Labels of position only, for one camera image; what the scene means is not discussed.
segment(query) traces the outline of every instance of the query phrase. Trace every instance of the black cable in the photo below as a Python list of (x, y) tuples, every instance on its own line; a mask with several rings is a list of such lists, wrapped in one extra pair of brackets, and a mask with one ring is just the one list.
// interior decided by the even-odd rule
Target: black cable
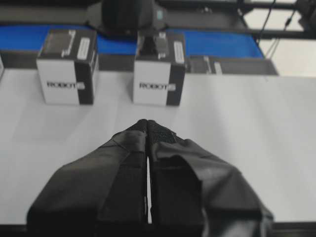
[(266, 52), (265, 58), (268, 57), (270, 51), (273, 49), (273, 47), (274, 47), (274, 45), (276, 44), (276, 42), (277, 42), (277, 39), (274, 39), (274, 41), (273, 41), (273, 43), (271, 44), (270, 48), (269, 48), (269, 49), (267, 50), (267, 52)]
[[(284, 28), (283, 28), (284, 31), (286, 31), (286, 28), (290, 25), (290, 23), (291, 23), (291, 21), (292, 21), (292, 19), (293, 19), (293, 16), (294, 16), (294, 14), (295, 14), (295, 12), (296, 12), (296, 10), (293, 10), (291, 16), (286, 20), (285, 25), (284, 25)], [(277, 50), (277, 47), (278, 47), (279, 43), (280, 43), (280, 38), (278, 38), (278, 39), (276, 40), (276, 43), (275, 43), (275, 45), (274, 45), (274, 49), (272, 50), (272, 53), (271, 53), (270, 58), (272, 58), (272, 57), (274, 56), (274, 54), (275, 54), (275, 52), (276, 52), (276, 50)]]
[(276, 1), (277, 1), (277, 0), (273, 0), (271, 6), (270, 6), (270, 8), (269, 8), (268, 15), (267, 15), (267, 17), (266, 17), (265, 23), (263, 24), (263, 27), (262, 27), (262, 29), (261, 29), (261, 31), (260, 31), (260, 34), (259, 34), (259, 38), (258, 38), (258, 40), (257, 40), (258, 44), (260, 43), (260, 40), (261, 40), (261, 38), (262, 38), (263, 31), (265, 30), (266, 24), (267, 24), (267, 22), (268, 22), (268, 19), (269, 19), (269, 17), (270, 17), (271, 11), (272, 11), (272, 9), (273, 9), (273, 7), (274, 7)]

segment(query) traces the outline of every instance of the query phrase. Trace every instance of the box lid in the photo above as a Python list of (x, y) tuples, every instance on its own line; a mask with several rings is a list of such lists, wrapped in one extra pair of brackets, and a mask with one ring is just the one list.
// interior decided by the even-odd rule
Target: box lid
[(52, 29), (48, 32), (38, 59), (91, 62), (97, 33), (86, 29)]
[(170, 62), (184, 65), (184, 35), (173, 32), (139, 32), (135, 59), (144, 61)]

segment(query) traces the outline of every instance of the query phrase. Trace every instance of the metal frame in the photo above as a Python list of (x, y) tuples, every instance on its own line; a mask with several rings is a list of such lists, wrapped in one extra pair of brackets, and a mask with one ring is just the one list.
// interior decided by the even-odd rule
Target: metal frame
[[(190, 28), (193, 30), (203, 31), (220, 31), (231, 32), (238, 34), (250, 34), (255, 39), (262, 37), (263, 39), (305, 39), (316, 40), (316, 30), (313, 30), (308, 24), (305, 24), (305, 30), (303, 31), (285, 31), (285, 30), (265, 30), (261, 33), (261, 29), (252, 29), (246, 25), (244, 15), (253, 9), (269, 9), (271, 3), (269, 2), (249, 2), (245, 0), (237, 0), (237, 2), (223, 2), (223, 1), (210, 1), (210, 0), (157, 0), (159, 5), (166, 7), (172, 11), (184, 10), (184, 9), (230, 9), (235, 13), (238, 12), (241, 20), (245, 23), (245, 29), (237, 29), (235, 27), (198, 27)], [(102, 25), (101, 17), (98, 19), (98, 26), (95, 25), (95, 17), (97, 14), (101, 14), (101, 10), (94, 7), (93, 13), (89, 12), (93, 9), (93, 5), (88, 8), (69, 8), (69, 7), (45, 7), (45, 6), (26, 6), (26, 5), (7, 5), (0, 4), (0, 25), (10, 24), (76, 24), (91, 26), (101, 34), (115, 34), (107, 31)], [(278, 10), (297, 10), (296, 4), (292, 3), (276, 3), (273, 9)], [(196, 11), (196, 14), (202, 14), (201, 11)]]

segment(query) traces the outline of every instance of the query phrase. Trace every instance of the small box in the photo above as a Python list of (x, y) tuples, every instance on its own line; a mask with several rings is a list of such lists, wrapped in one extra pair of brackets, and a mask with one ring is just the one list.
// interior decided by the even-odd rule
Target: small box
[(97, 34), (50, 30), (37, 66), (46, 103), (93, 104), (98, 78)]
[(185, 76), (185, 40), (172, 32), (139, 32), (133, 102), (179, 105)]
[(2, 60), (1, 60), (1, 55), (0, 55), (0, 79), (3, 75), (3, 72), (4, 72), (4, 66), (3, 66), (3, 63), (2, 63)]

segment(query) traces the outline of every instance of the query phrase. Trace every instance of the white label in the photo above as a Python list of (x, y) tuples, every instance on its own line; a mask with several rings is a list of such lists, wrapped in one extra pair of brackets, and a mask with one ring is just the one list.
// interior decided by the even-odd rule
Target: white label
[(214, 67), (215, 67), (216, 74), (219, 74), (219, 75), (223, 74), (222, 67), (221, 67), (221, 64), (219, 62), (215, 62)]
[(171, 64), (135, 61), (133, 101), (137, 104), (166, 105)]
[(78, 55), (77, 58), (80, 60), (86, 60), (88, 56), (90, 46), (90, 39), (89, 38), (81, 38)]
[(38, 59), (37, 66), (47, 103), (79, 105), (78, 89), (85, 85), (77, 82), (73, 61)]
[(174, 56), (176, 63), (184, 63), (183, 45), (180, 41), (174, 42)]

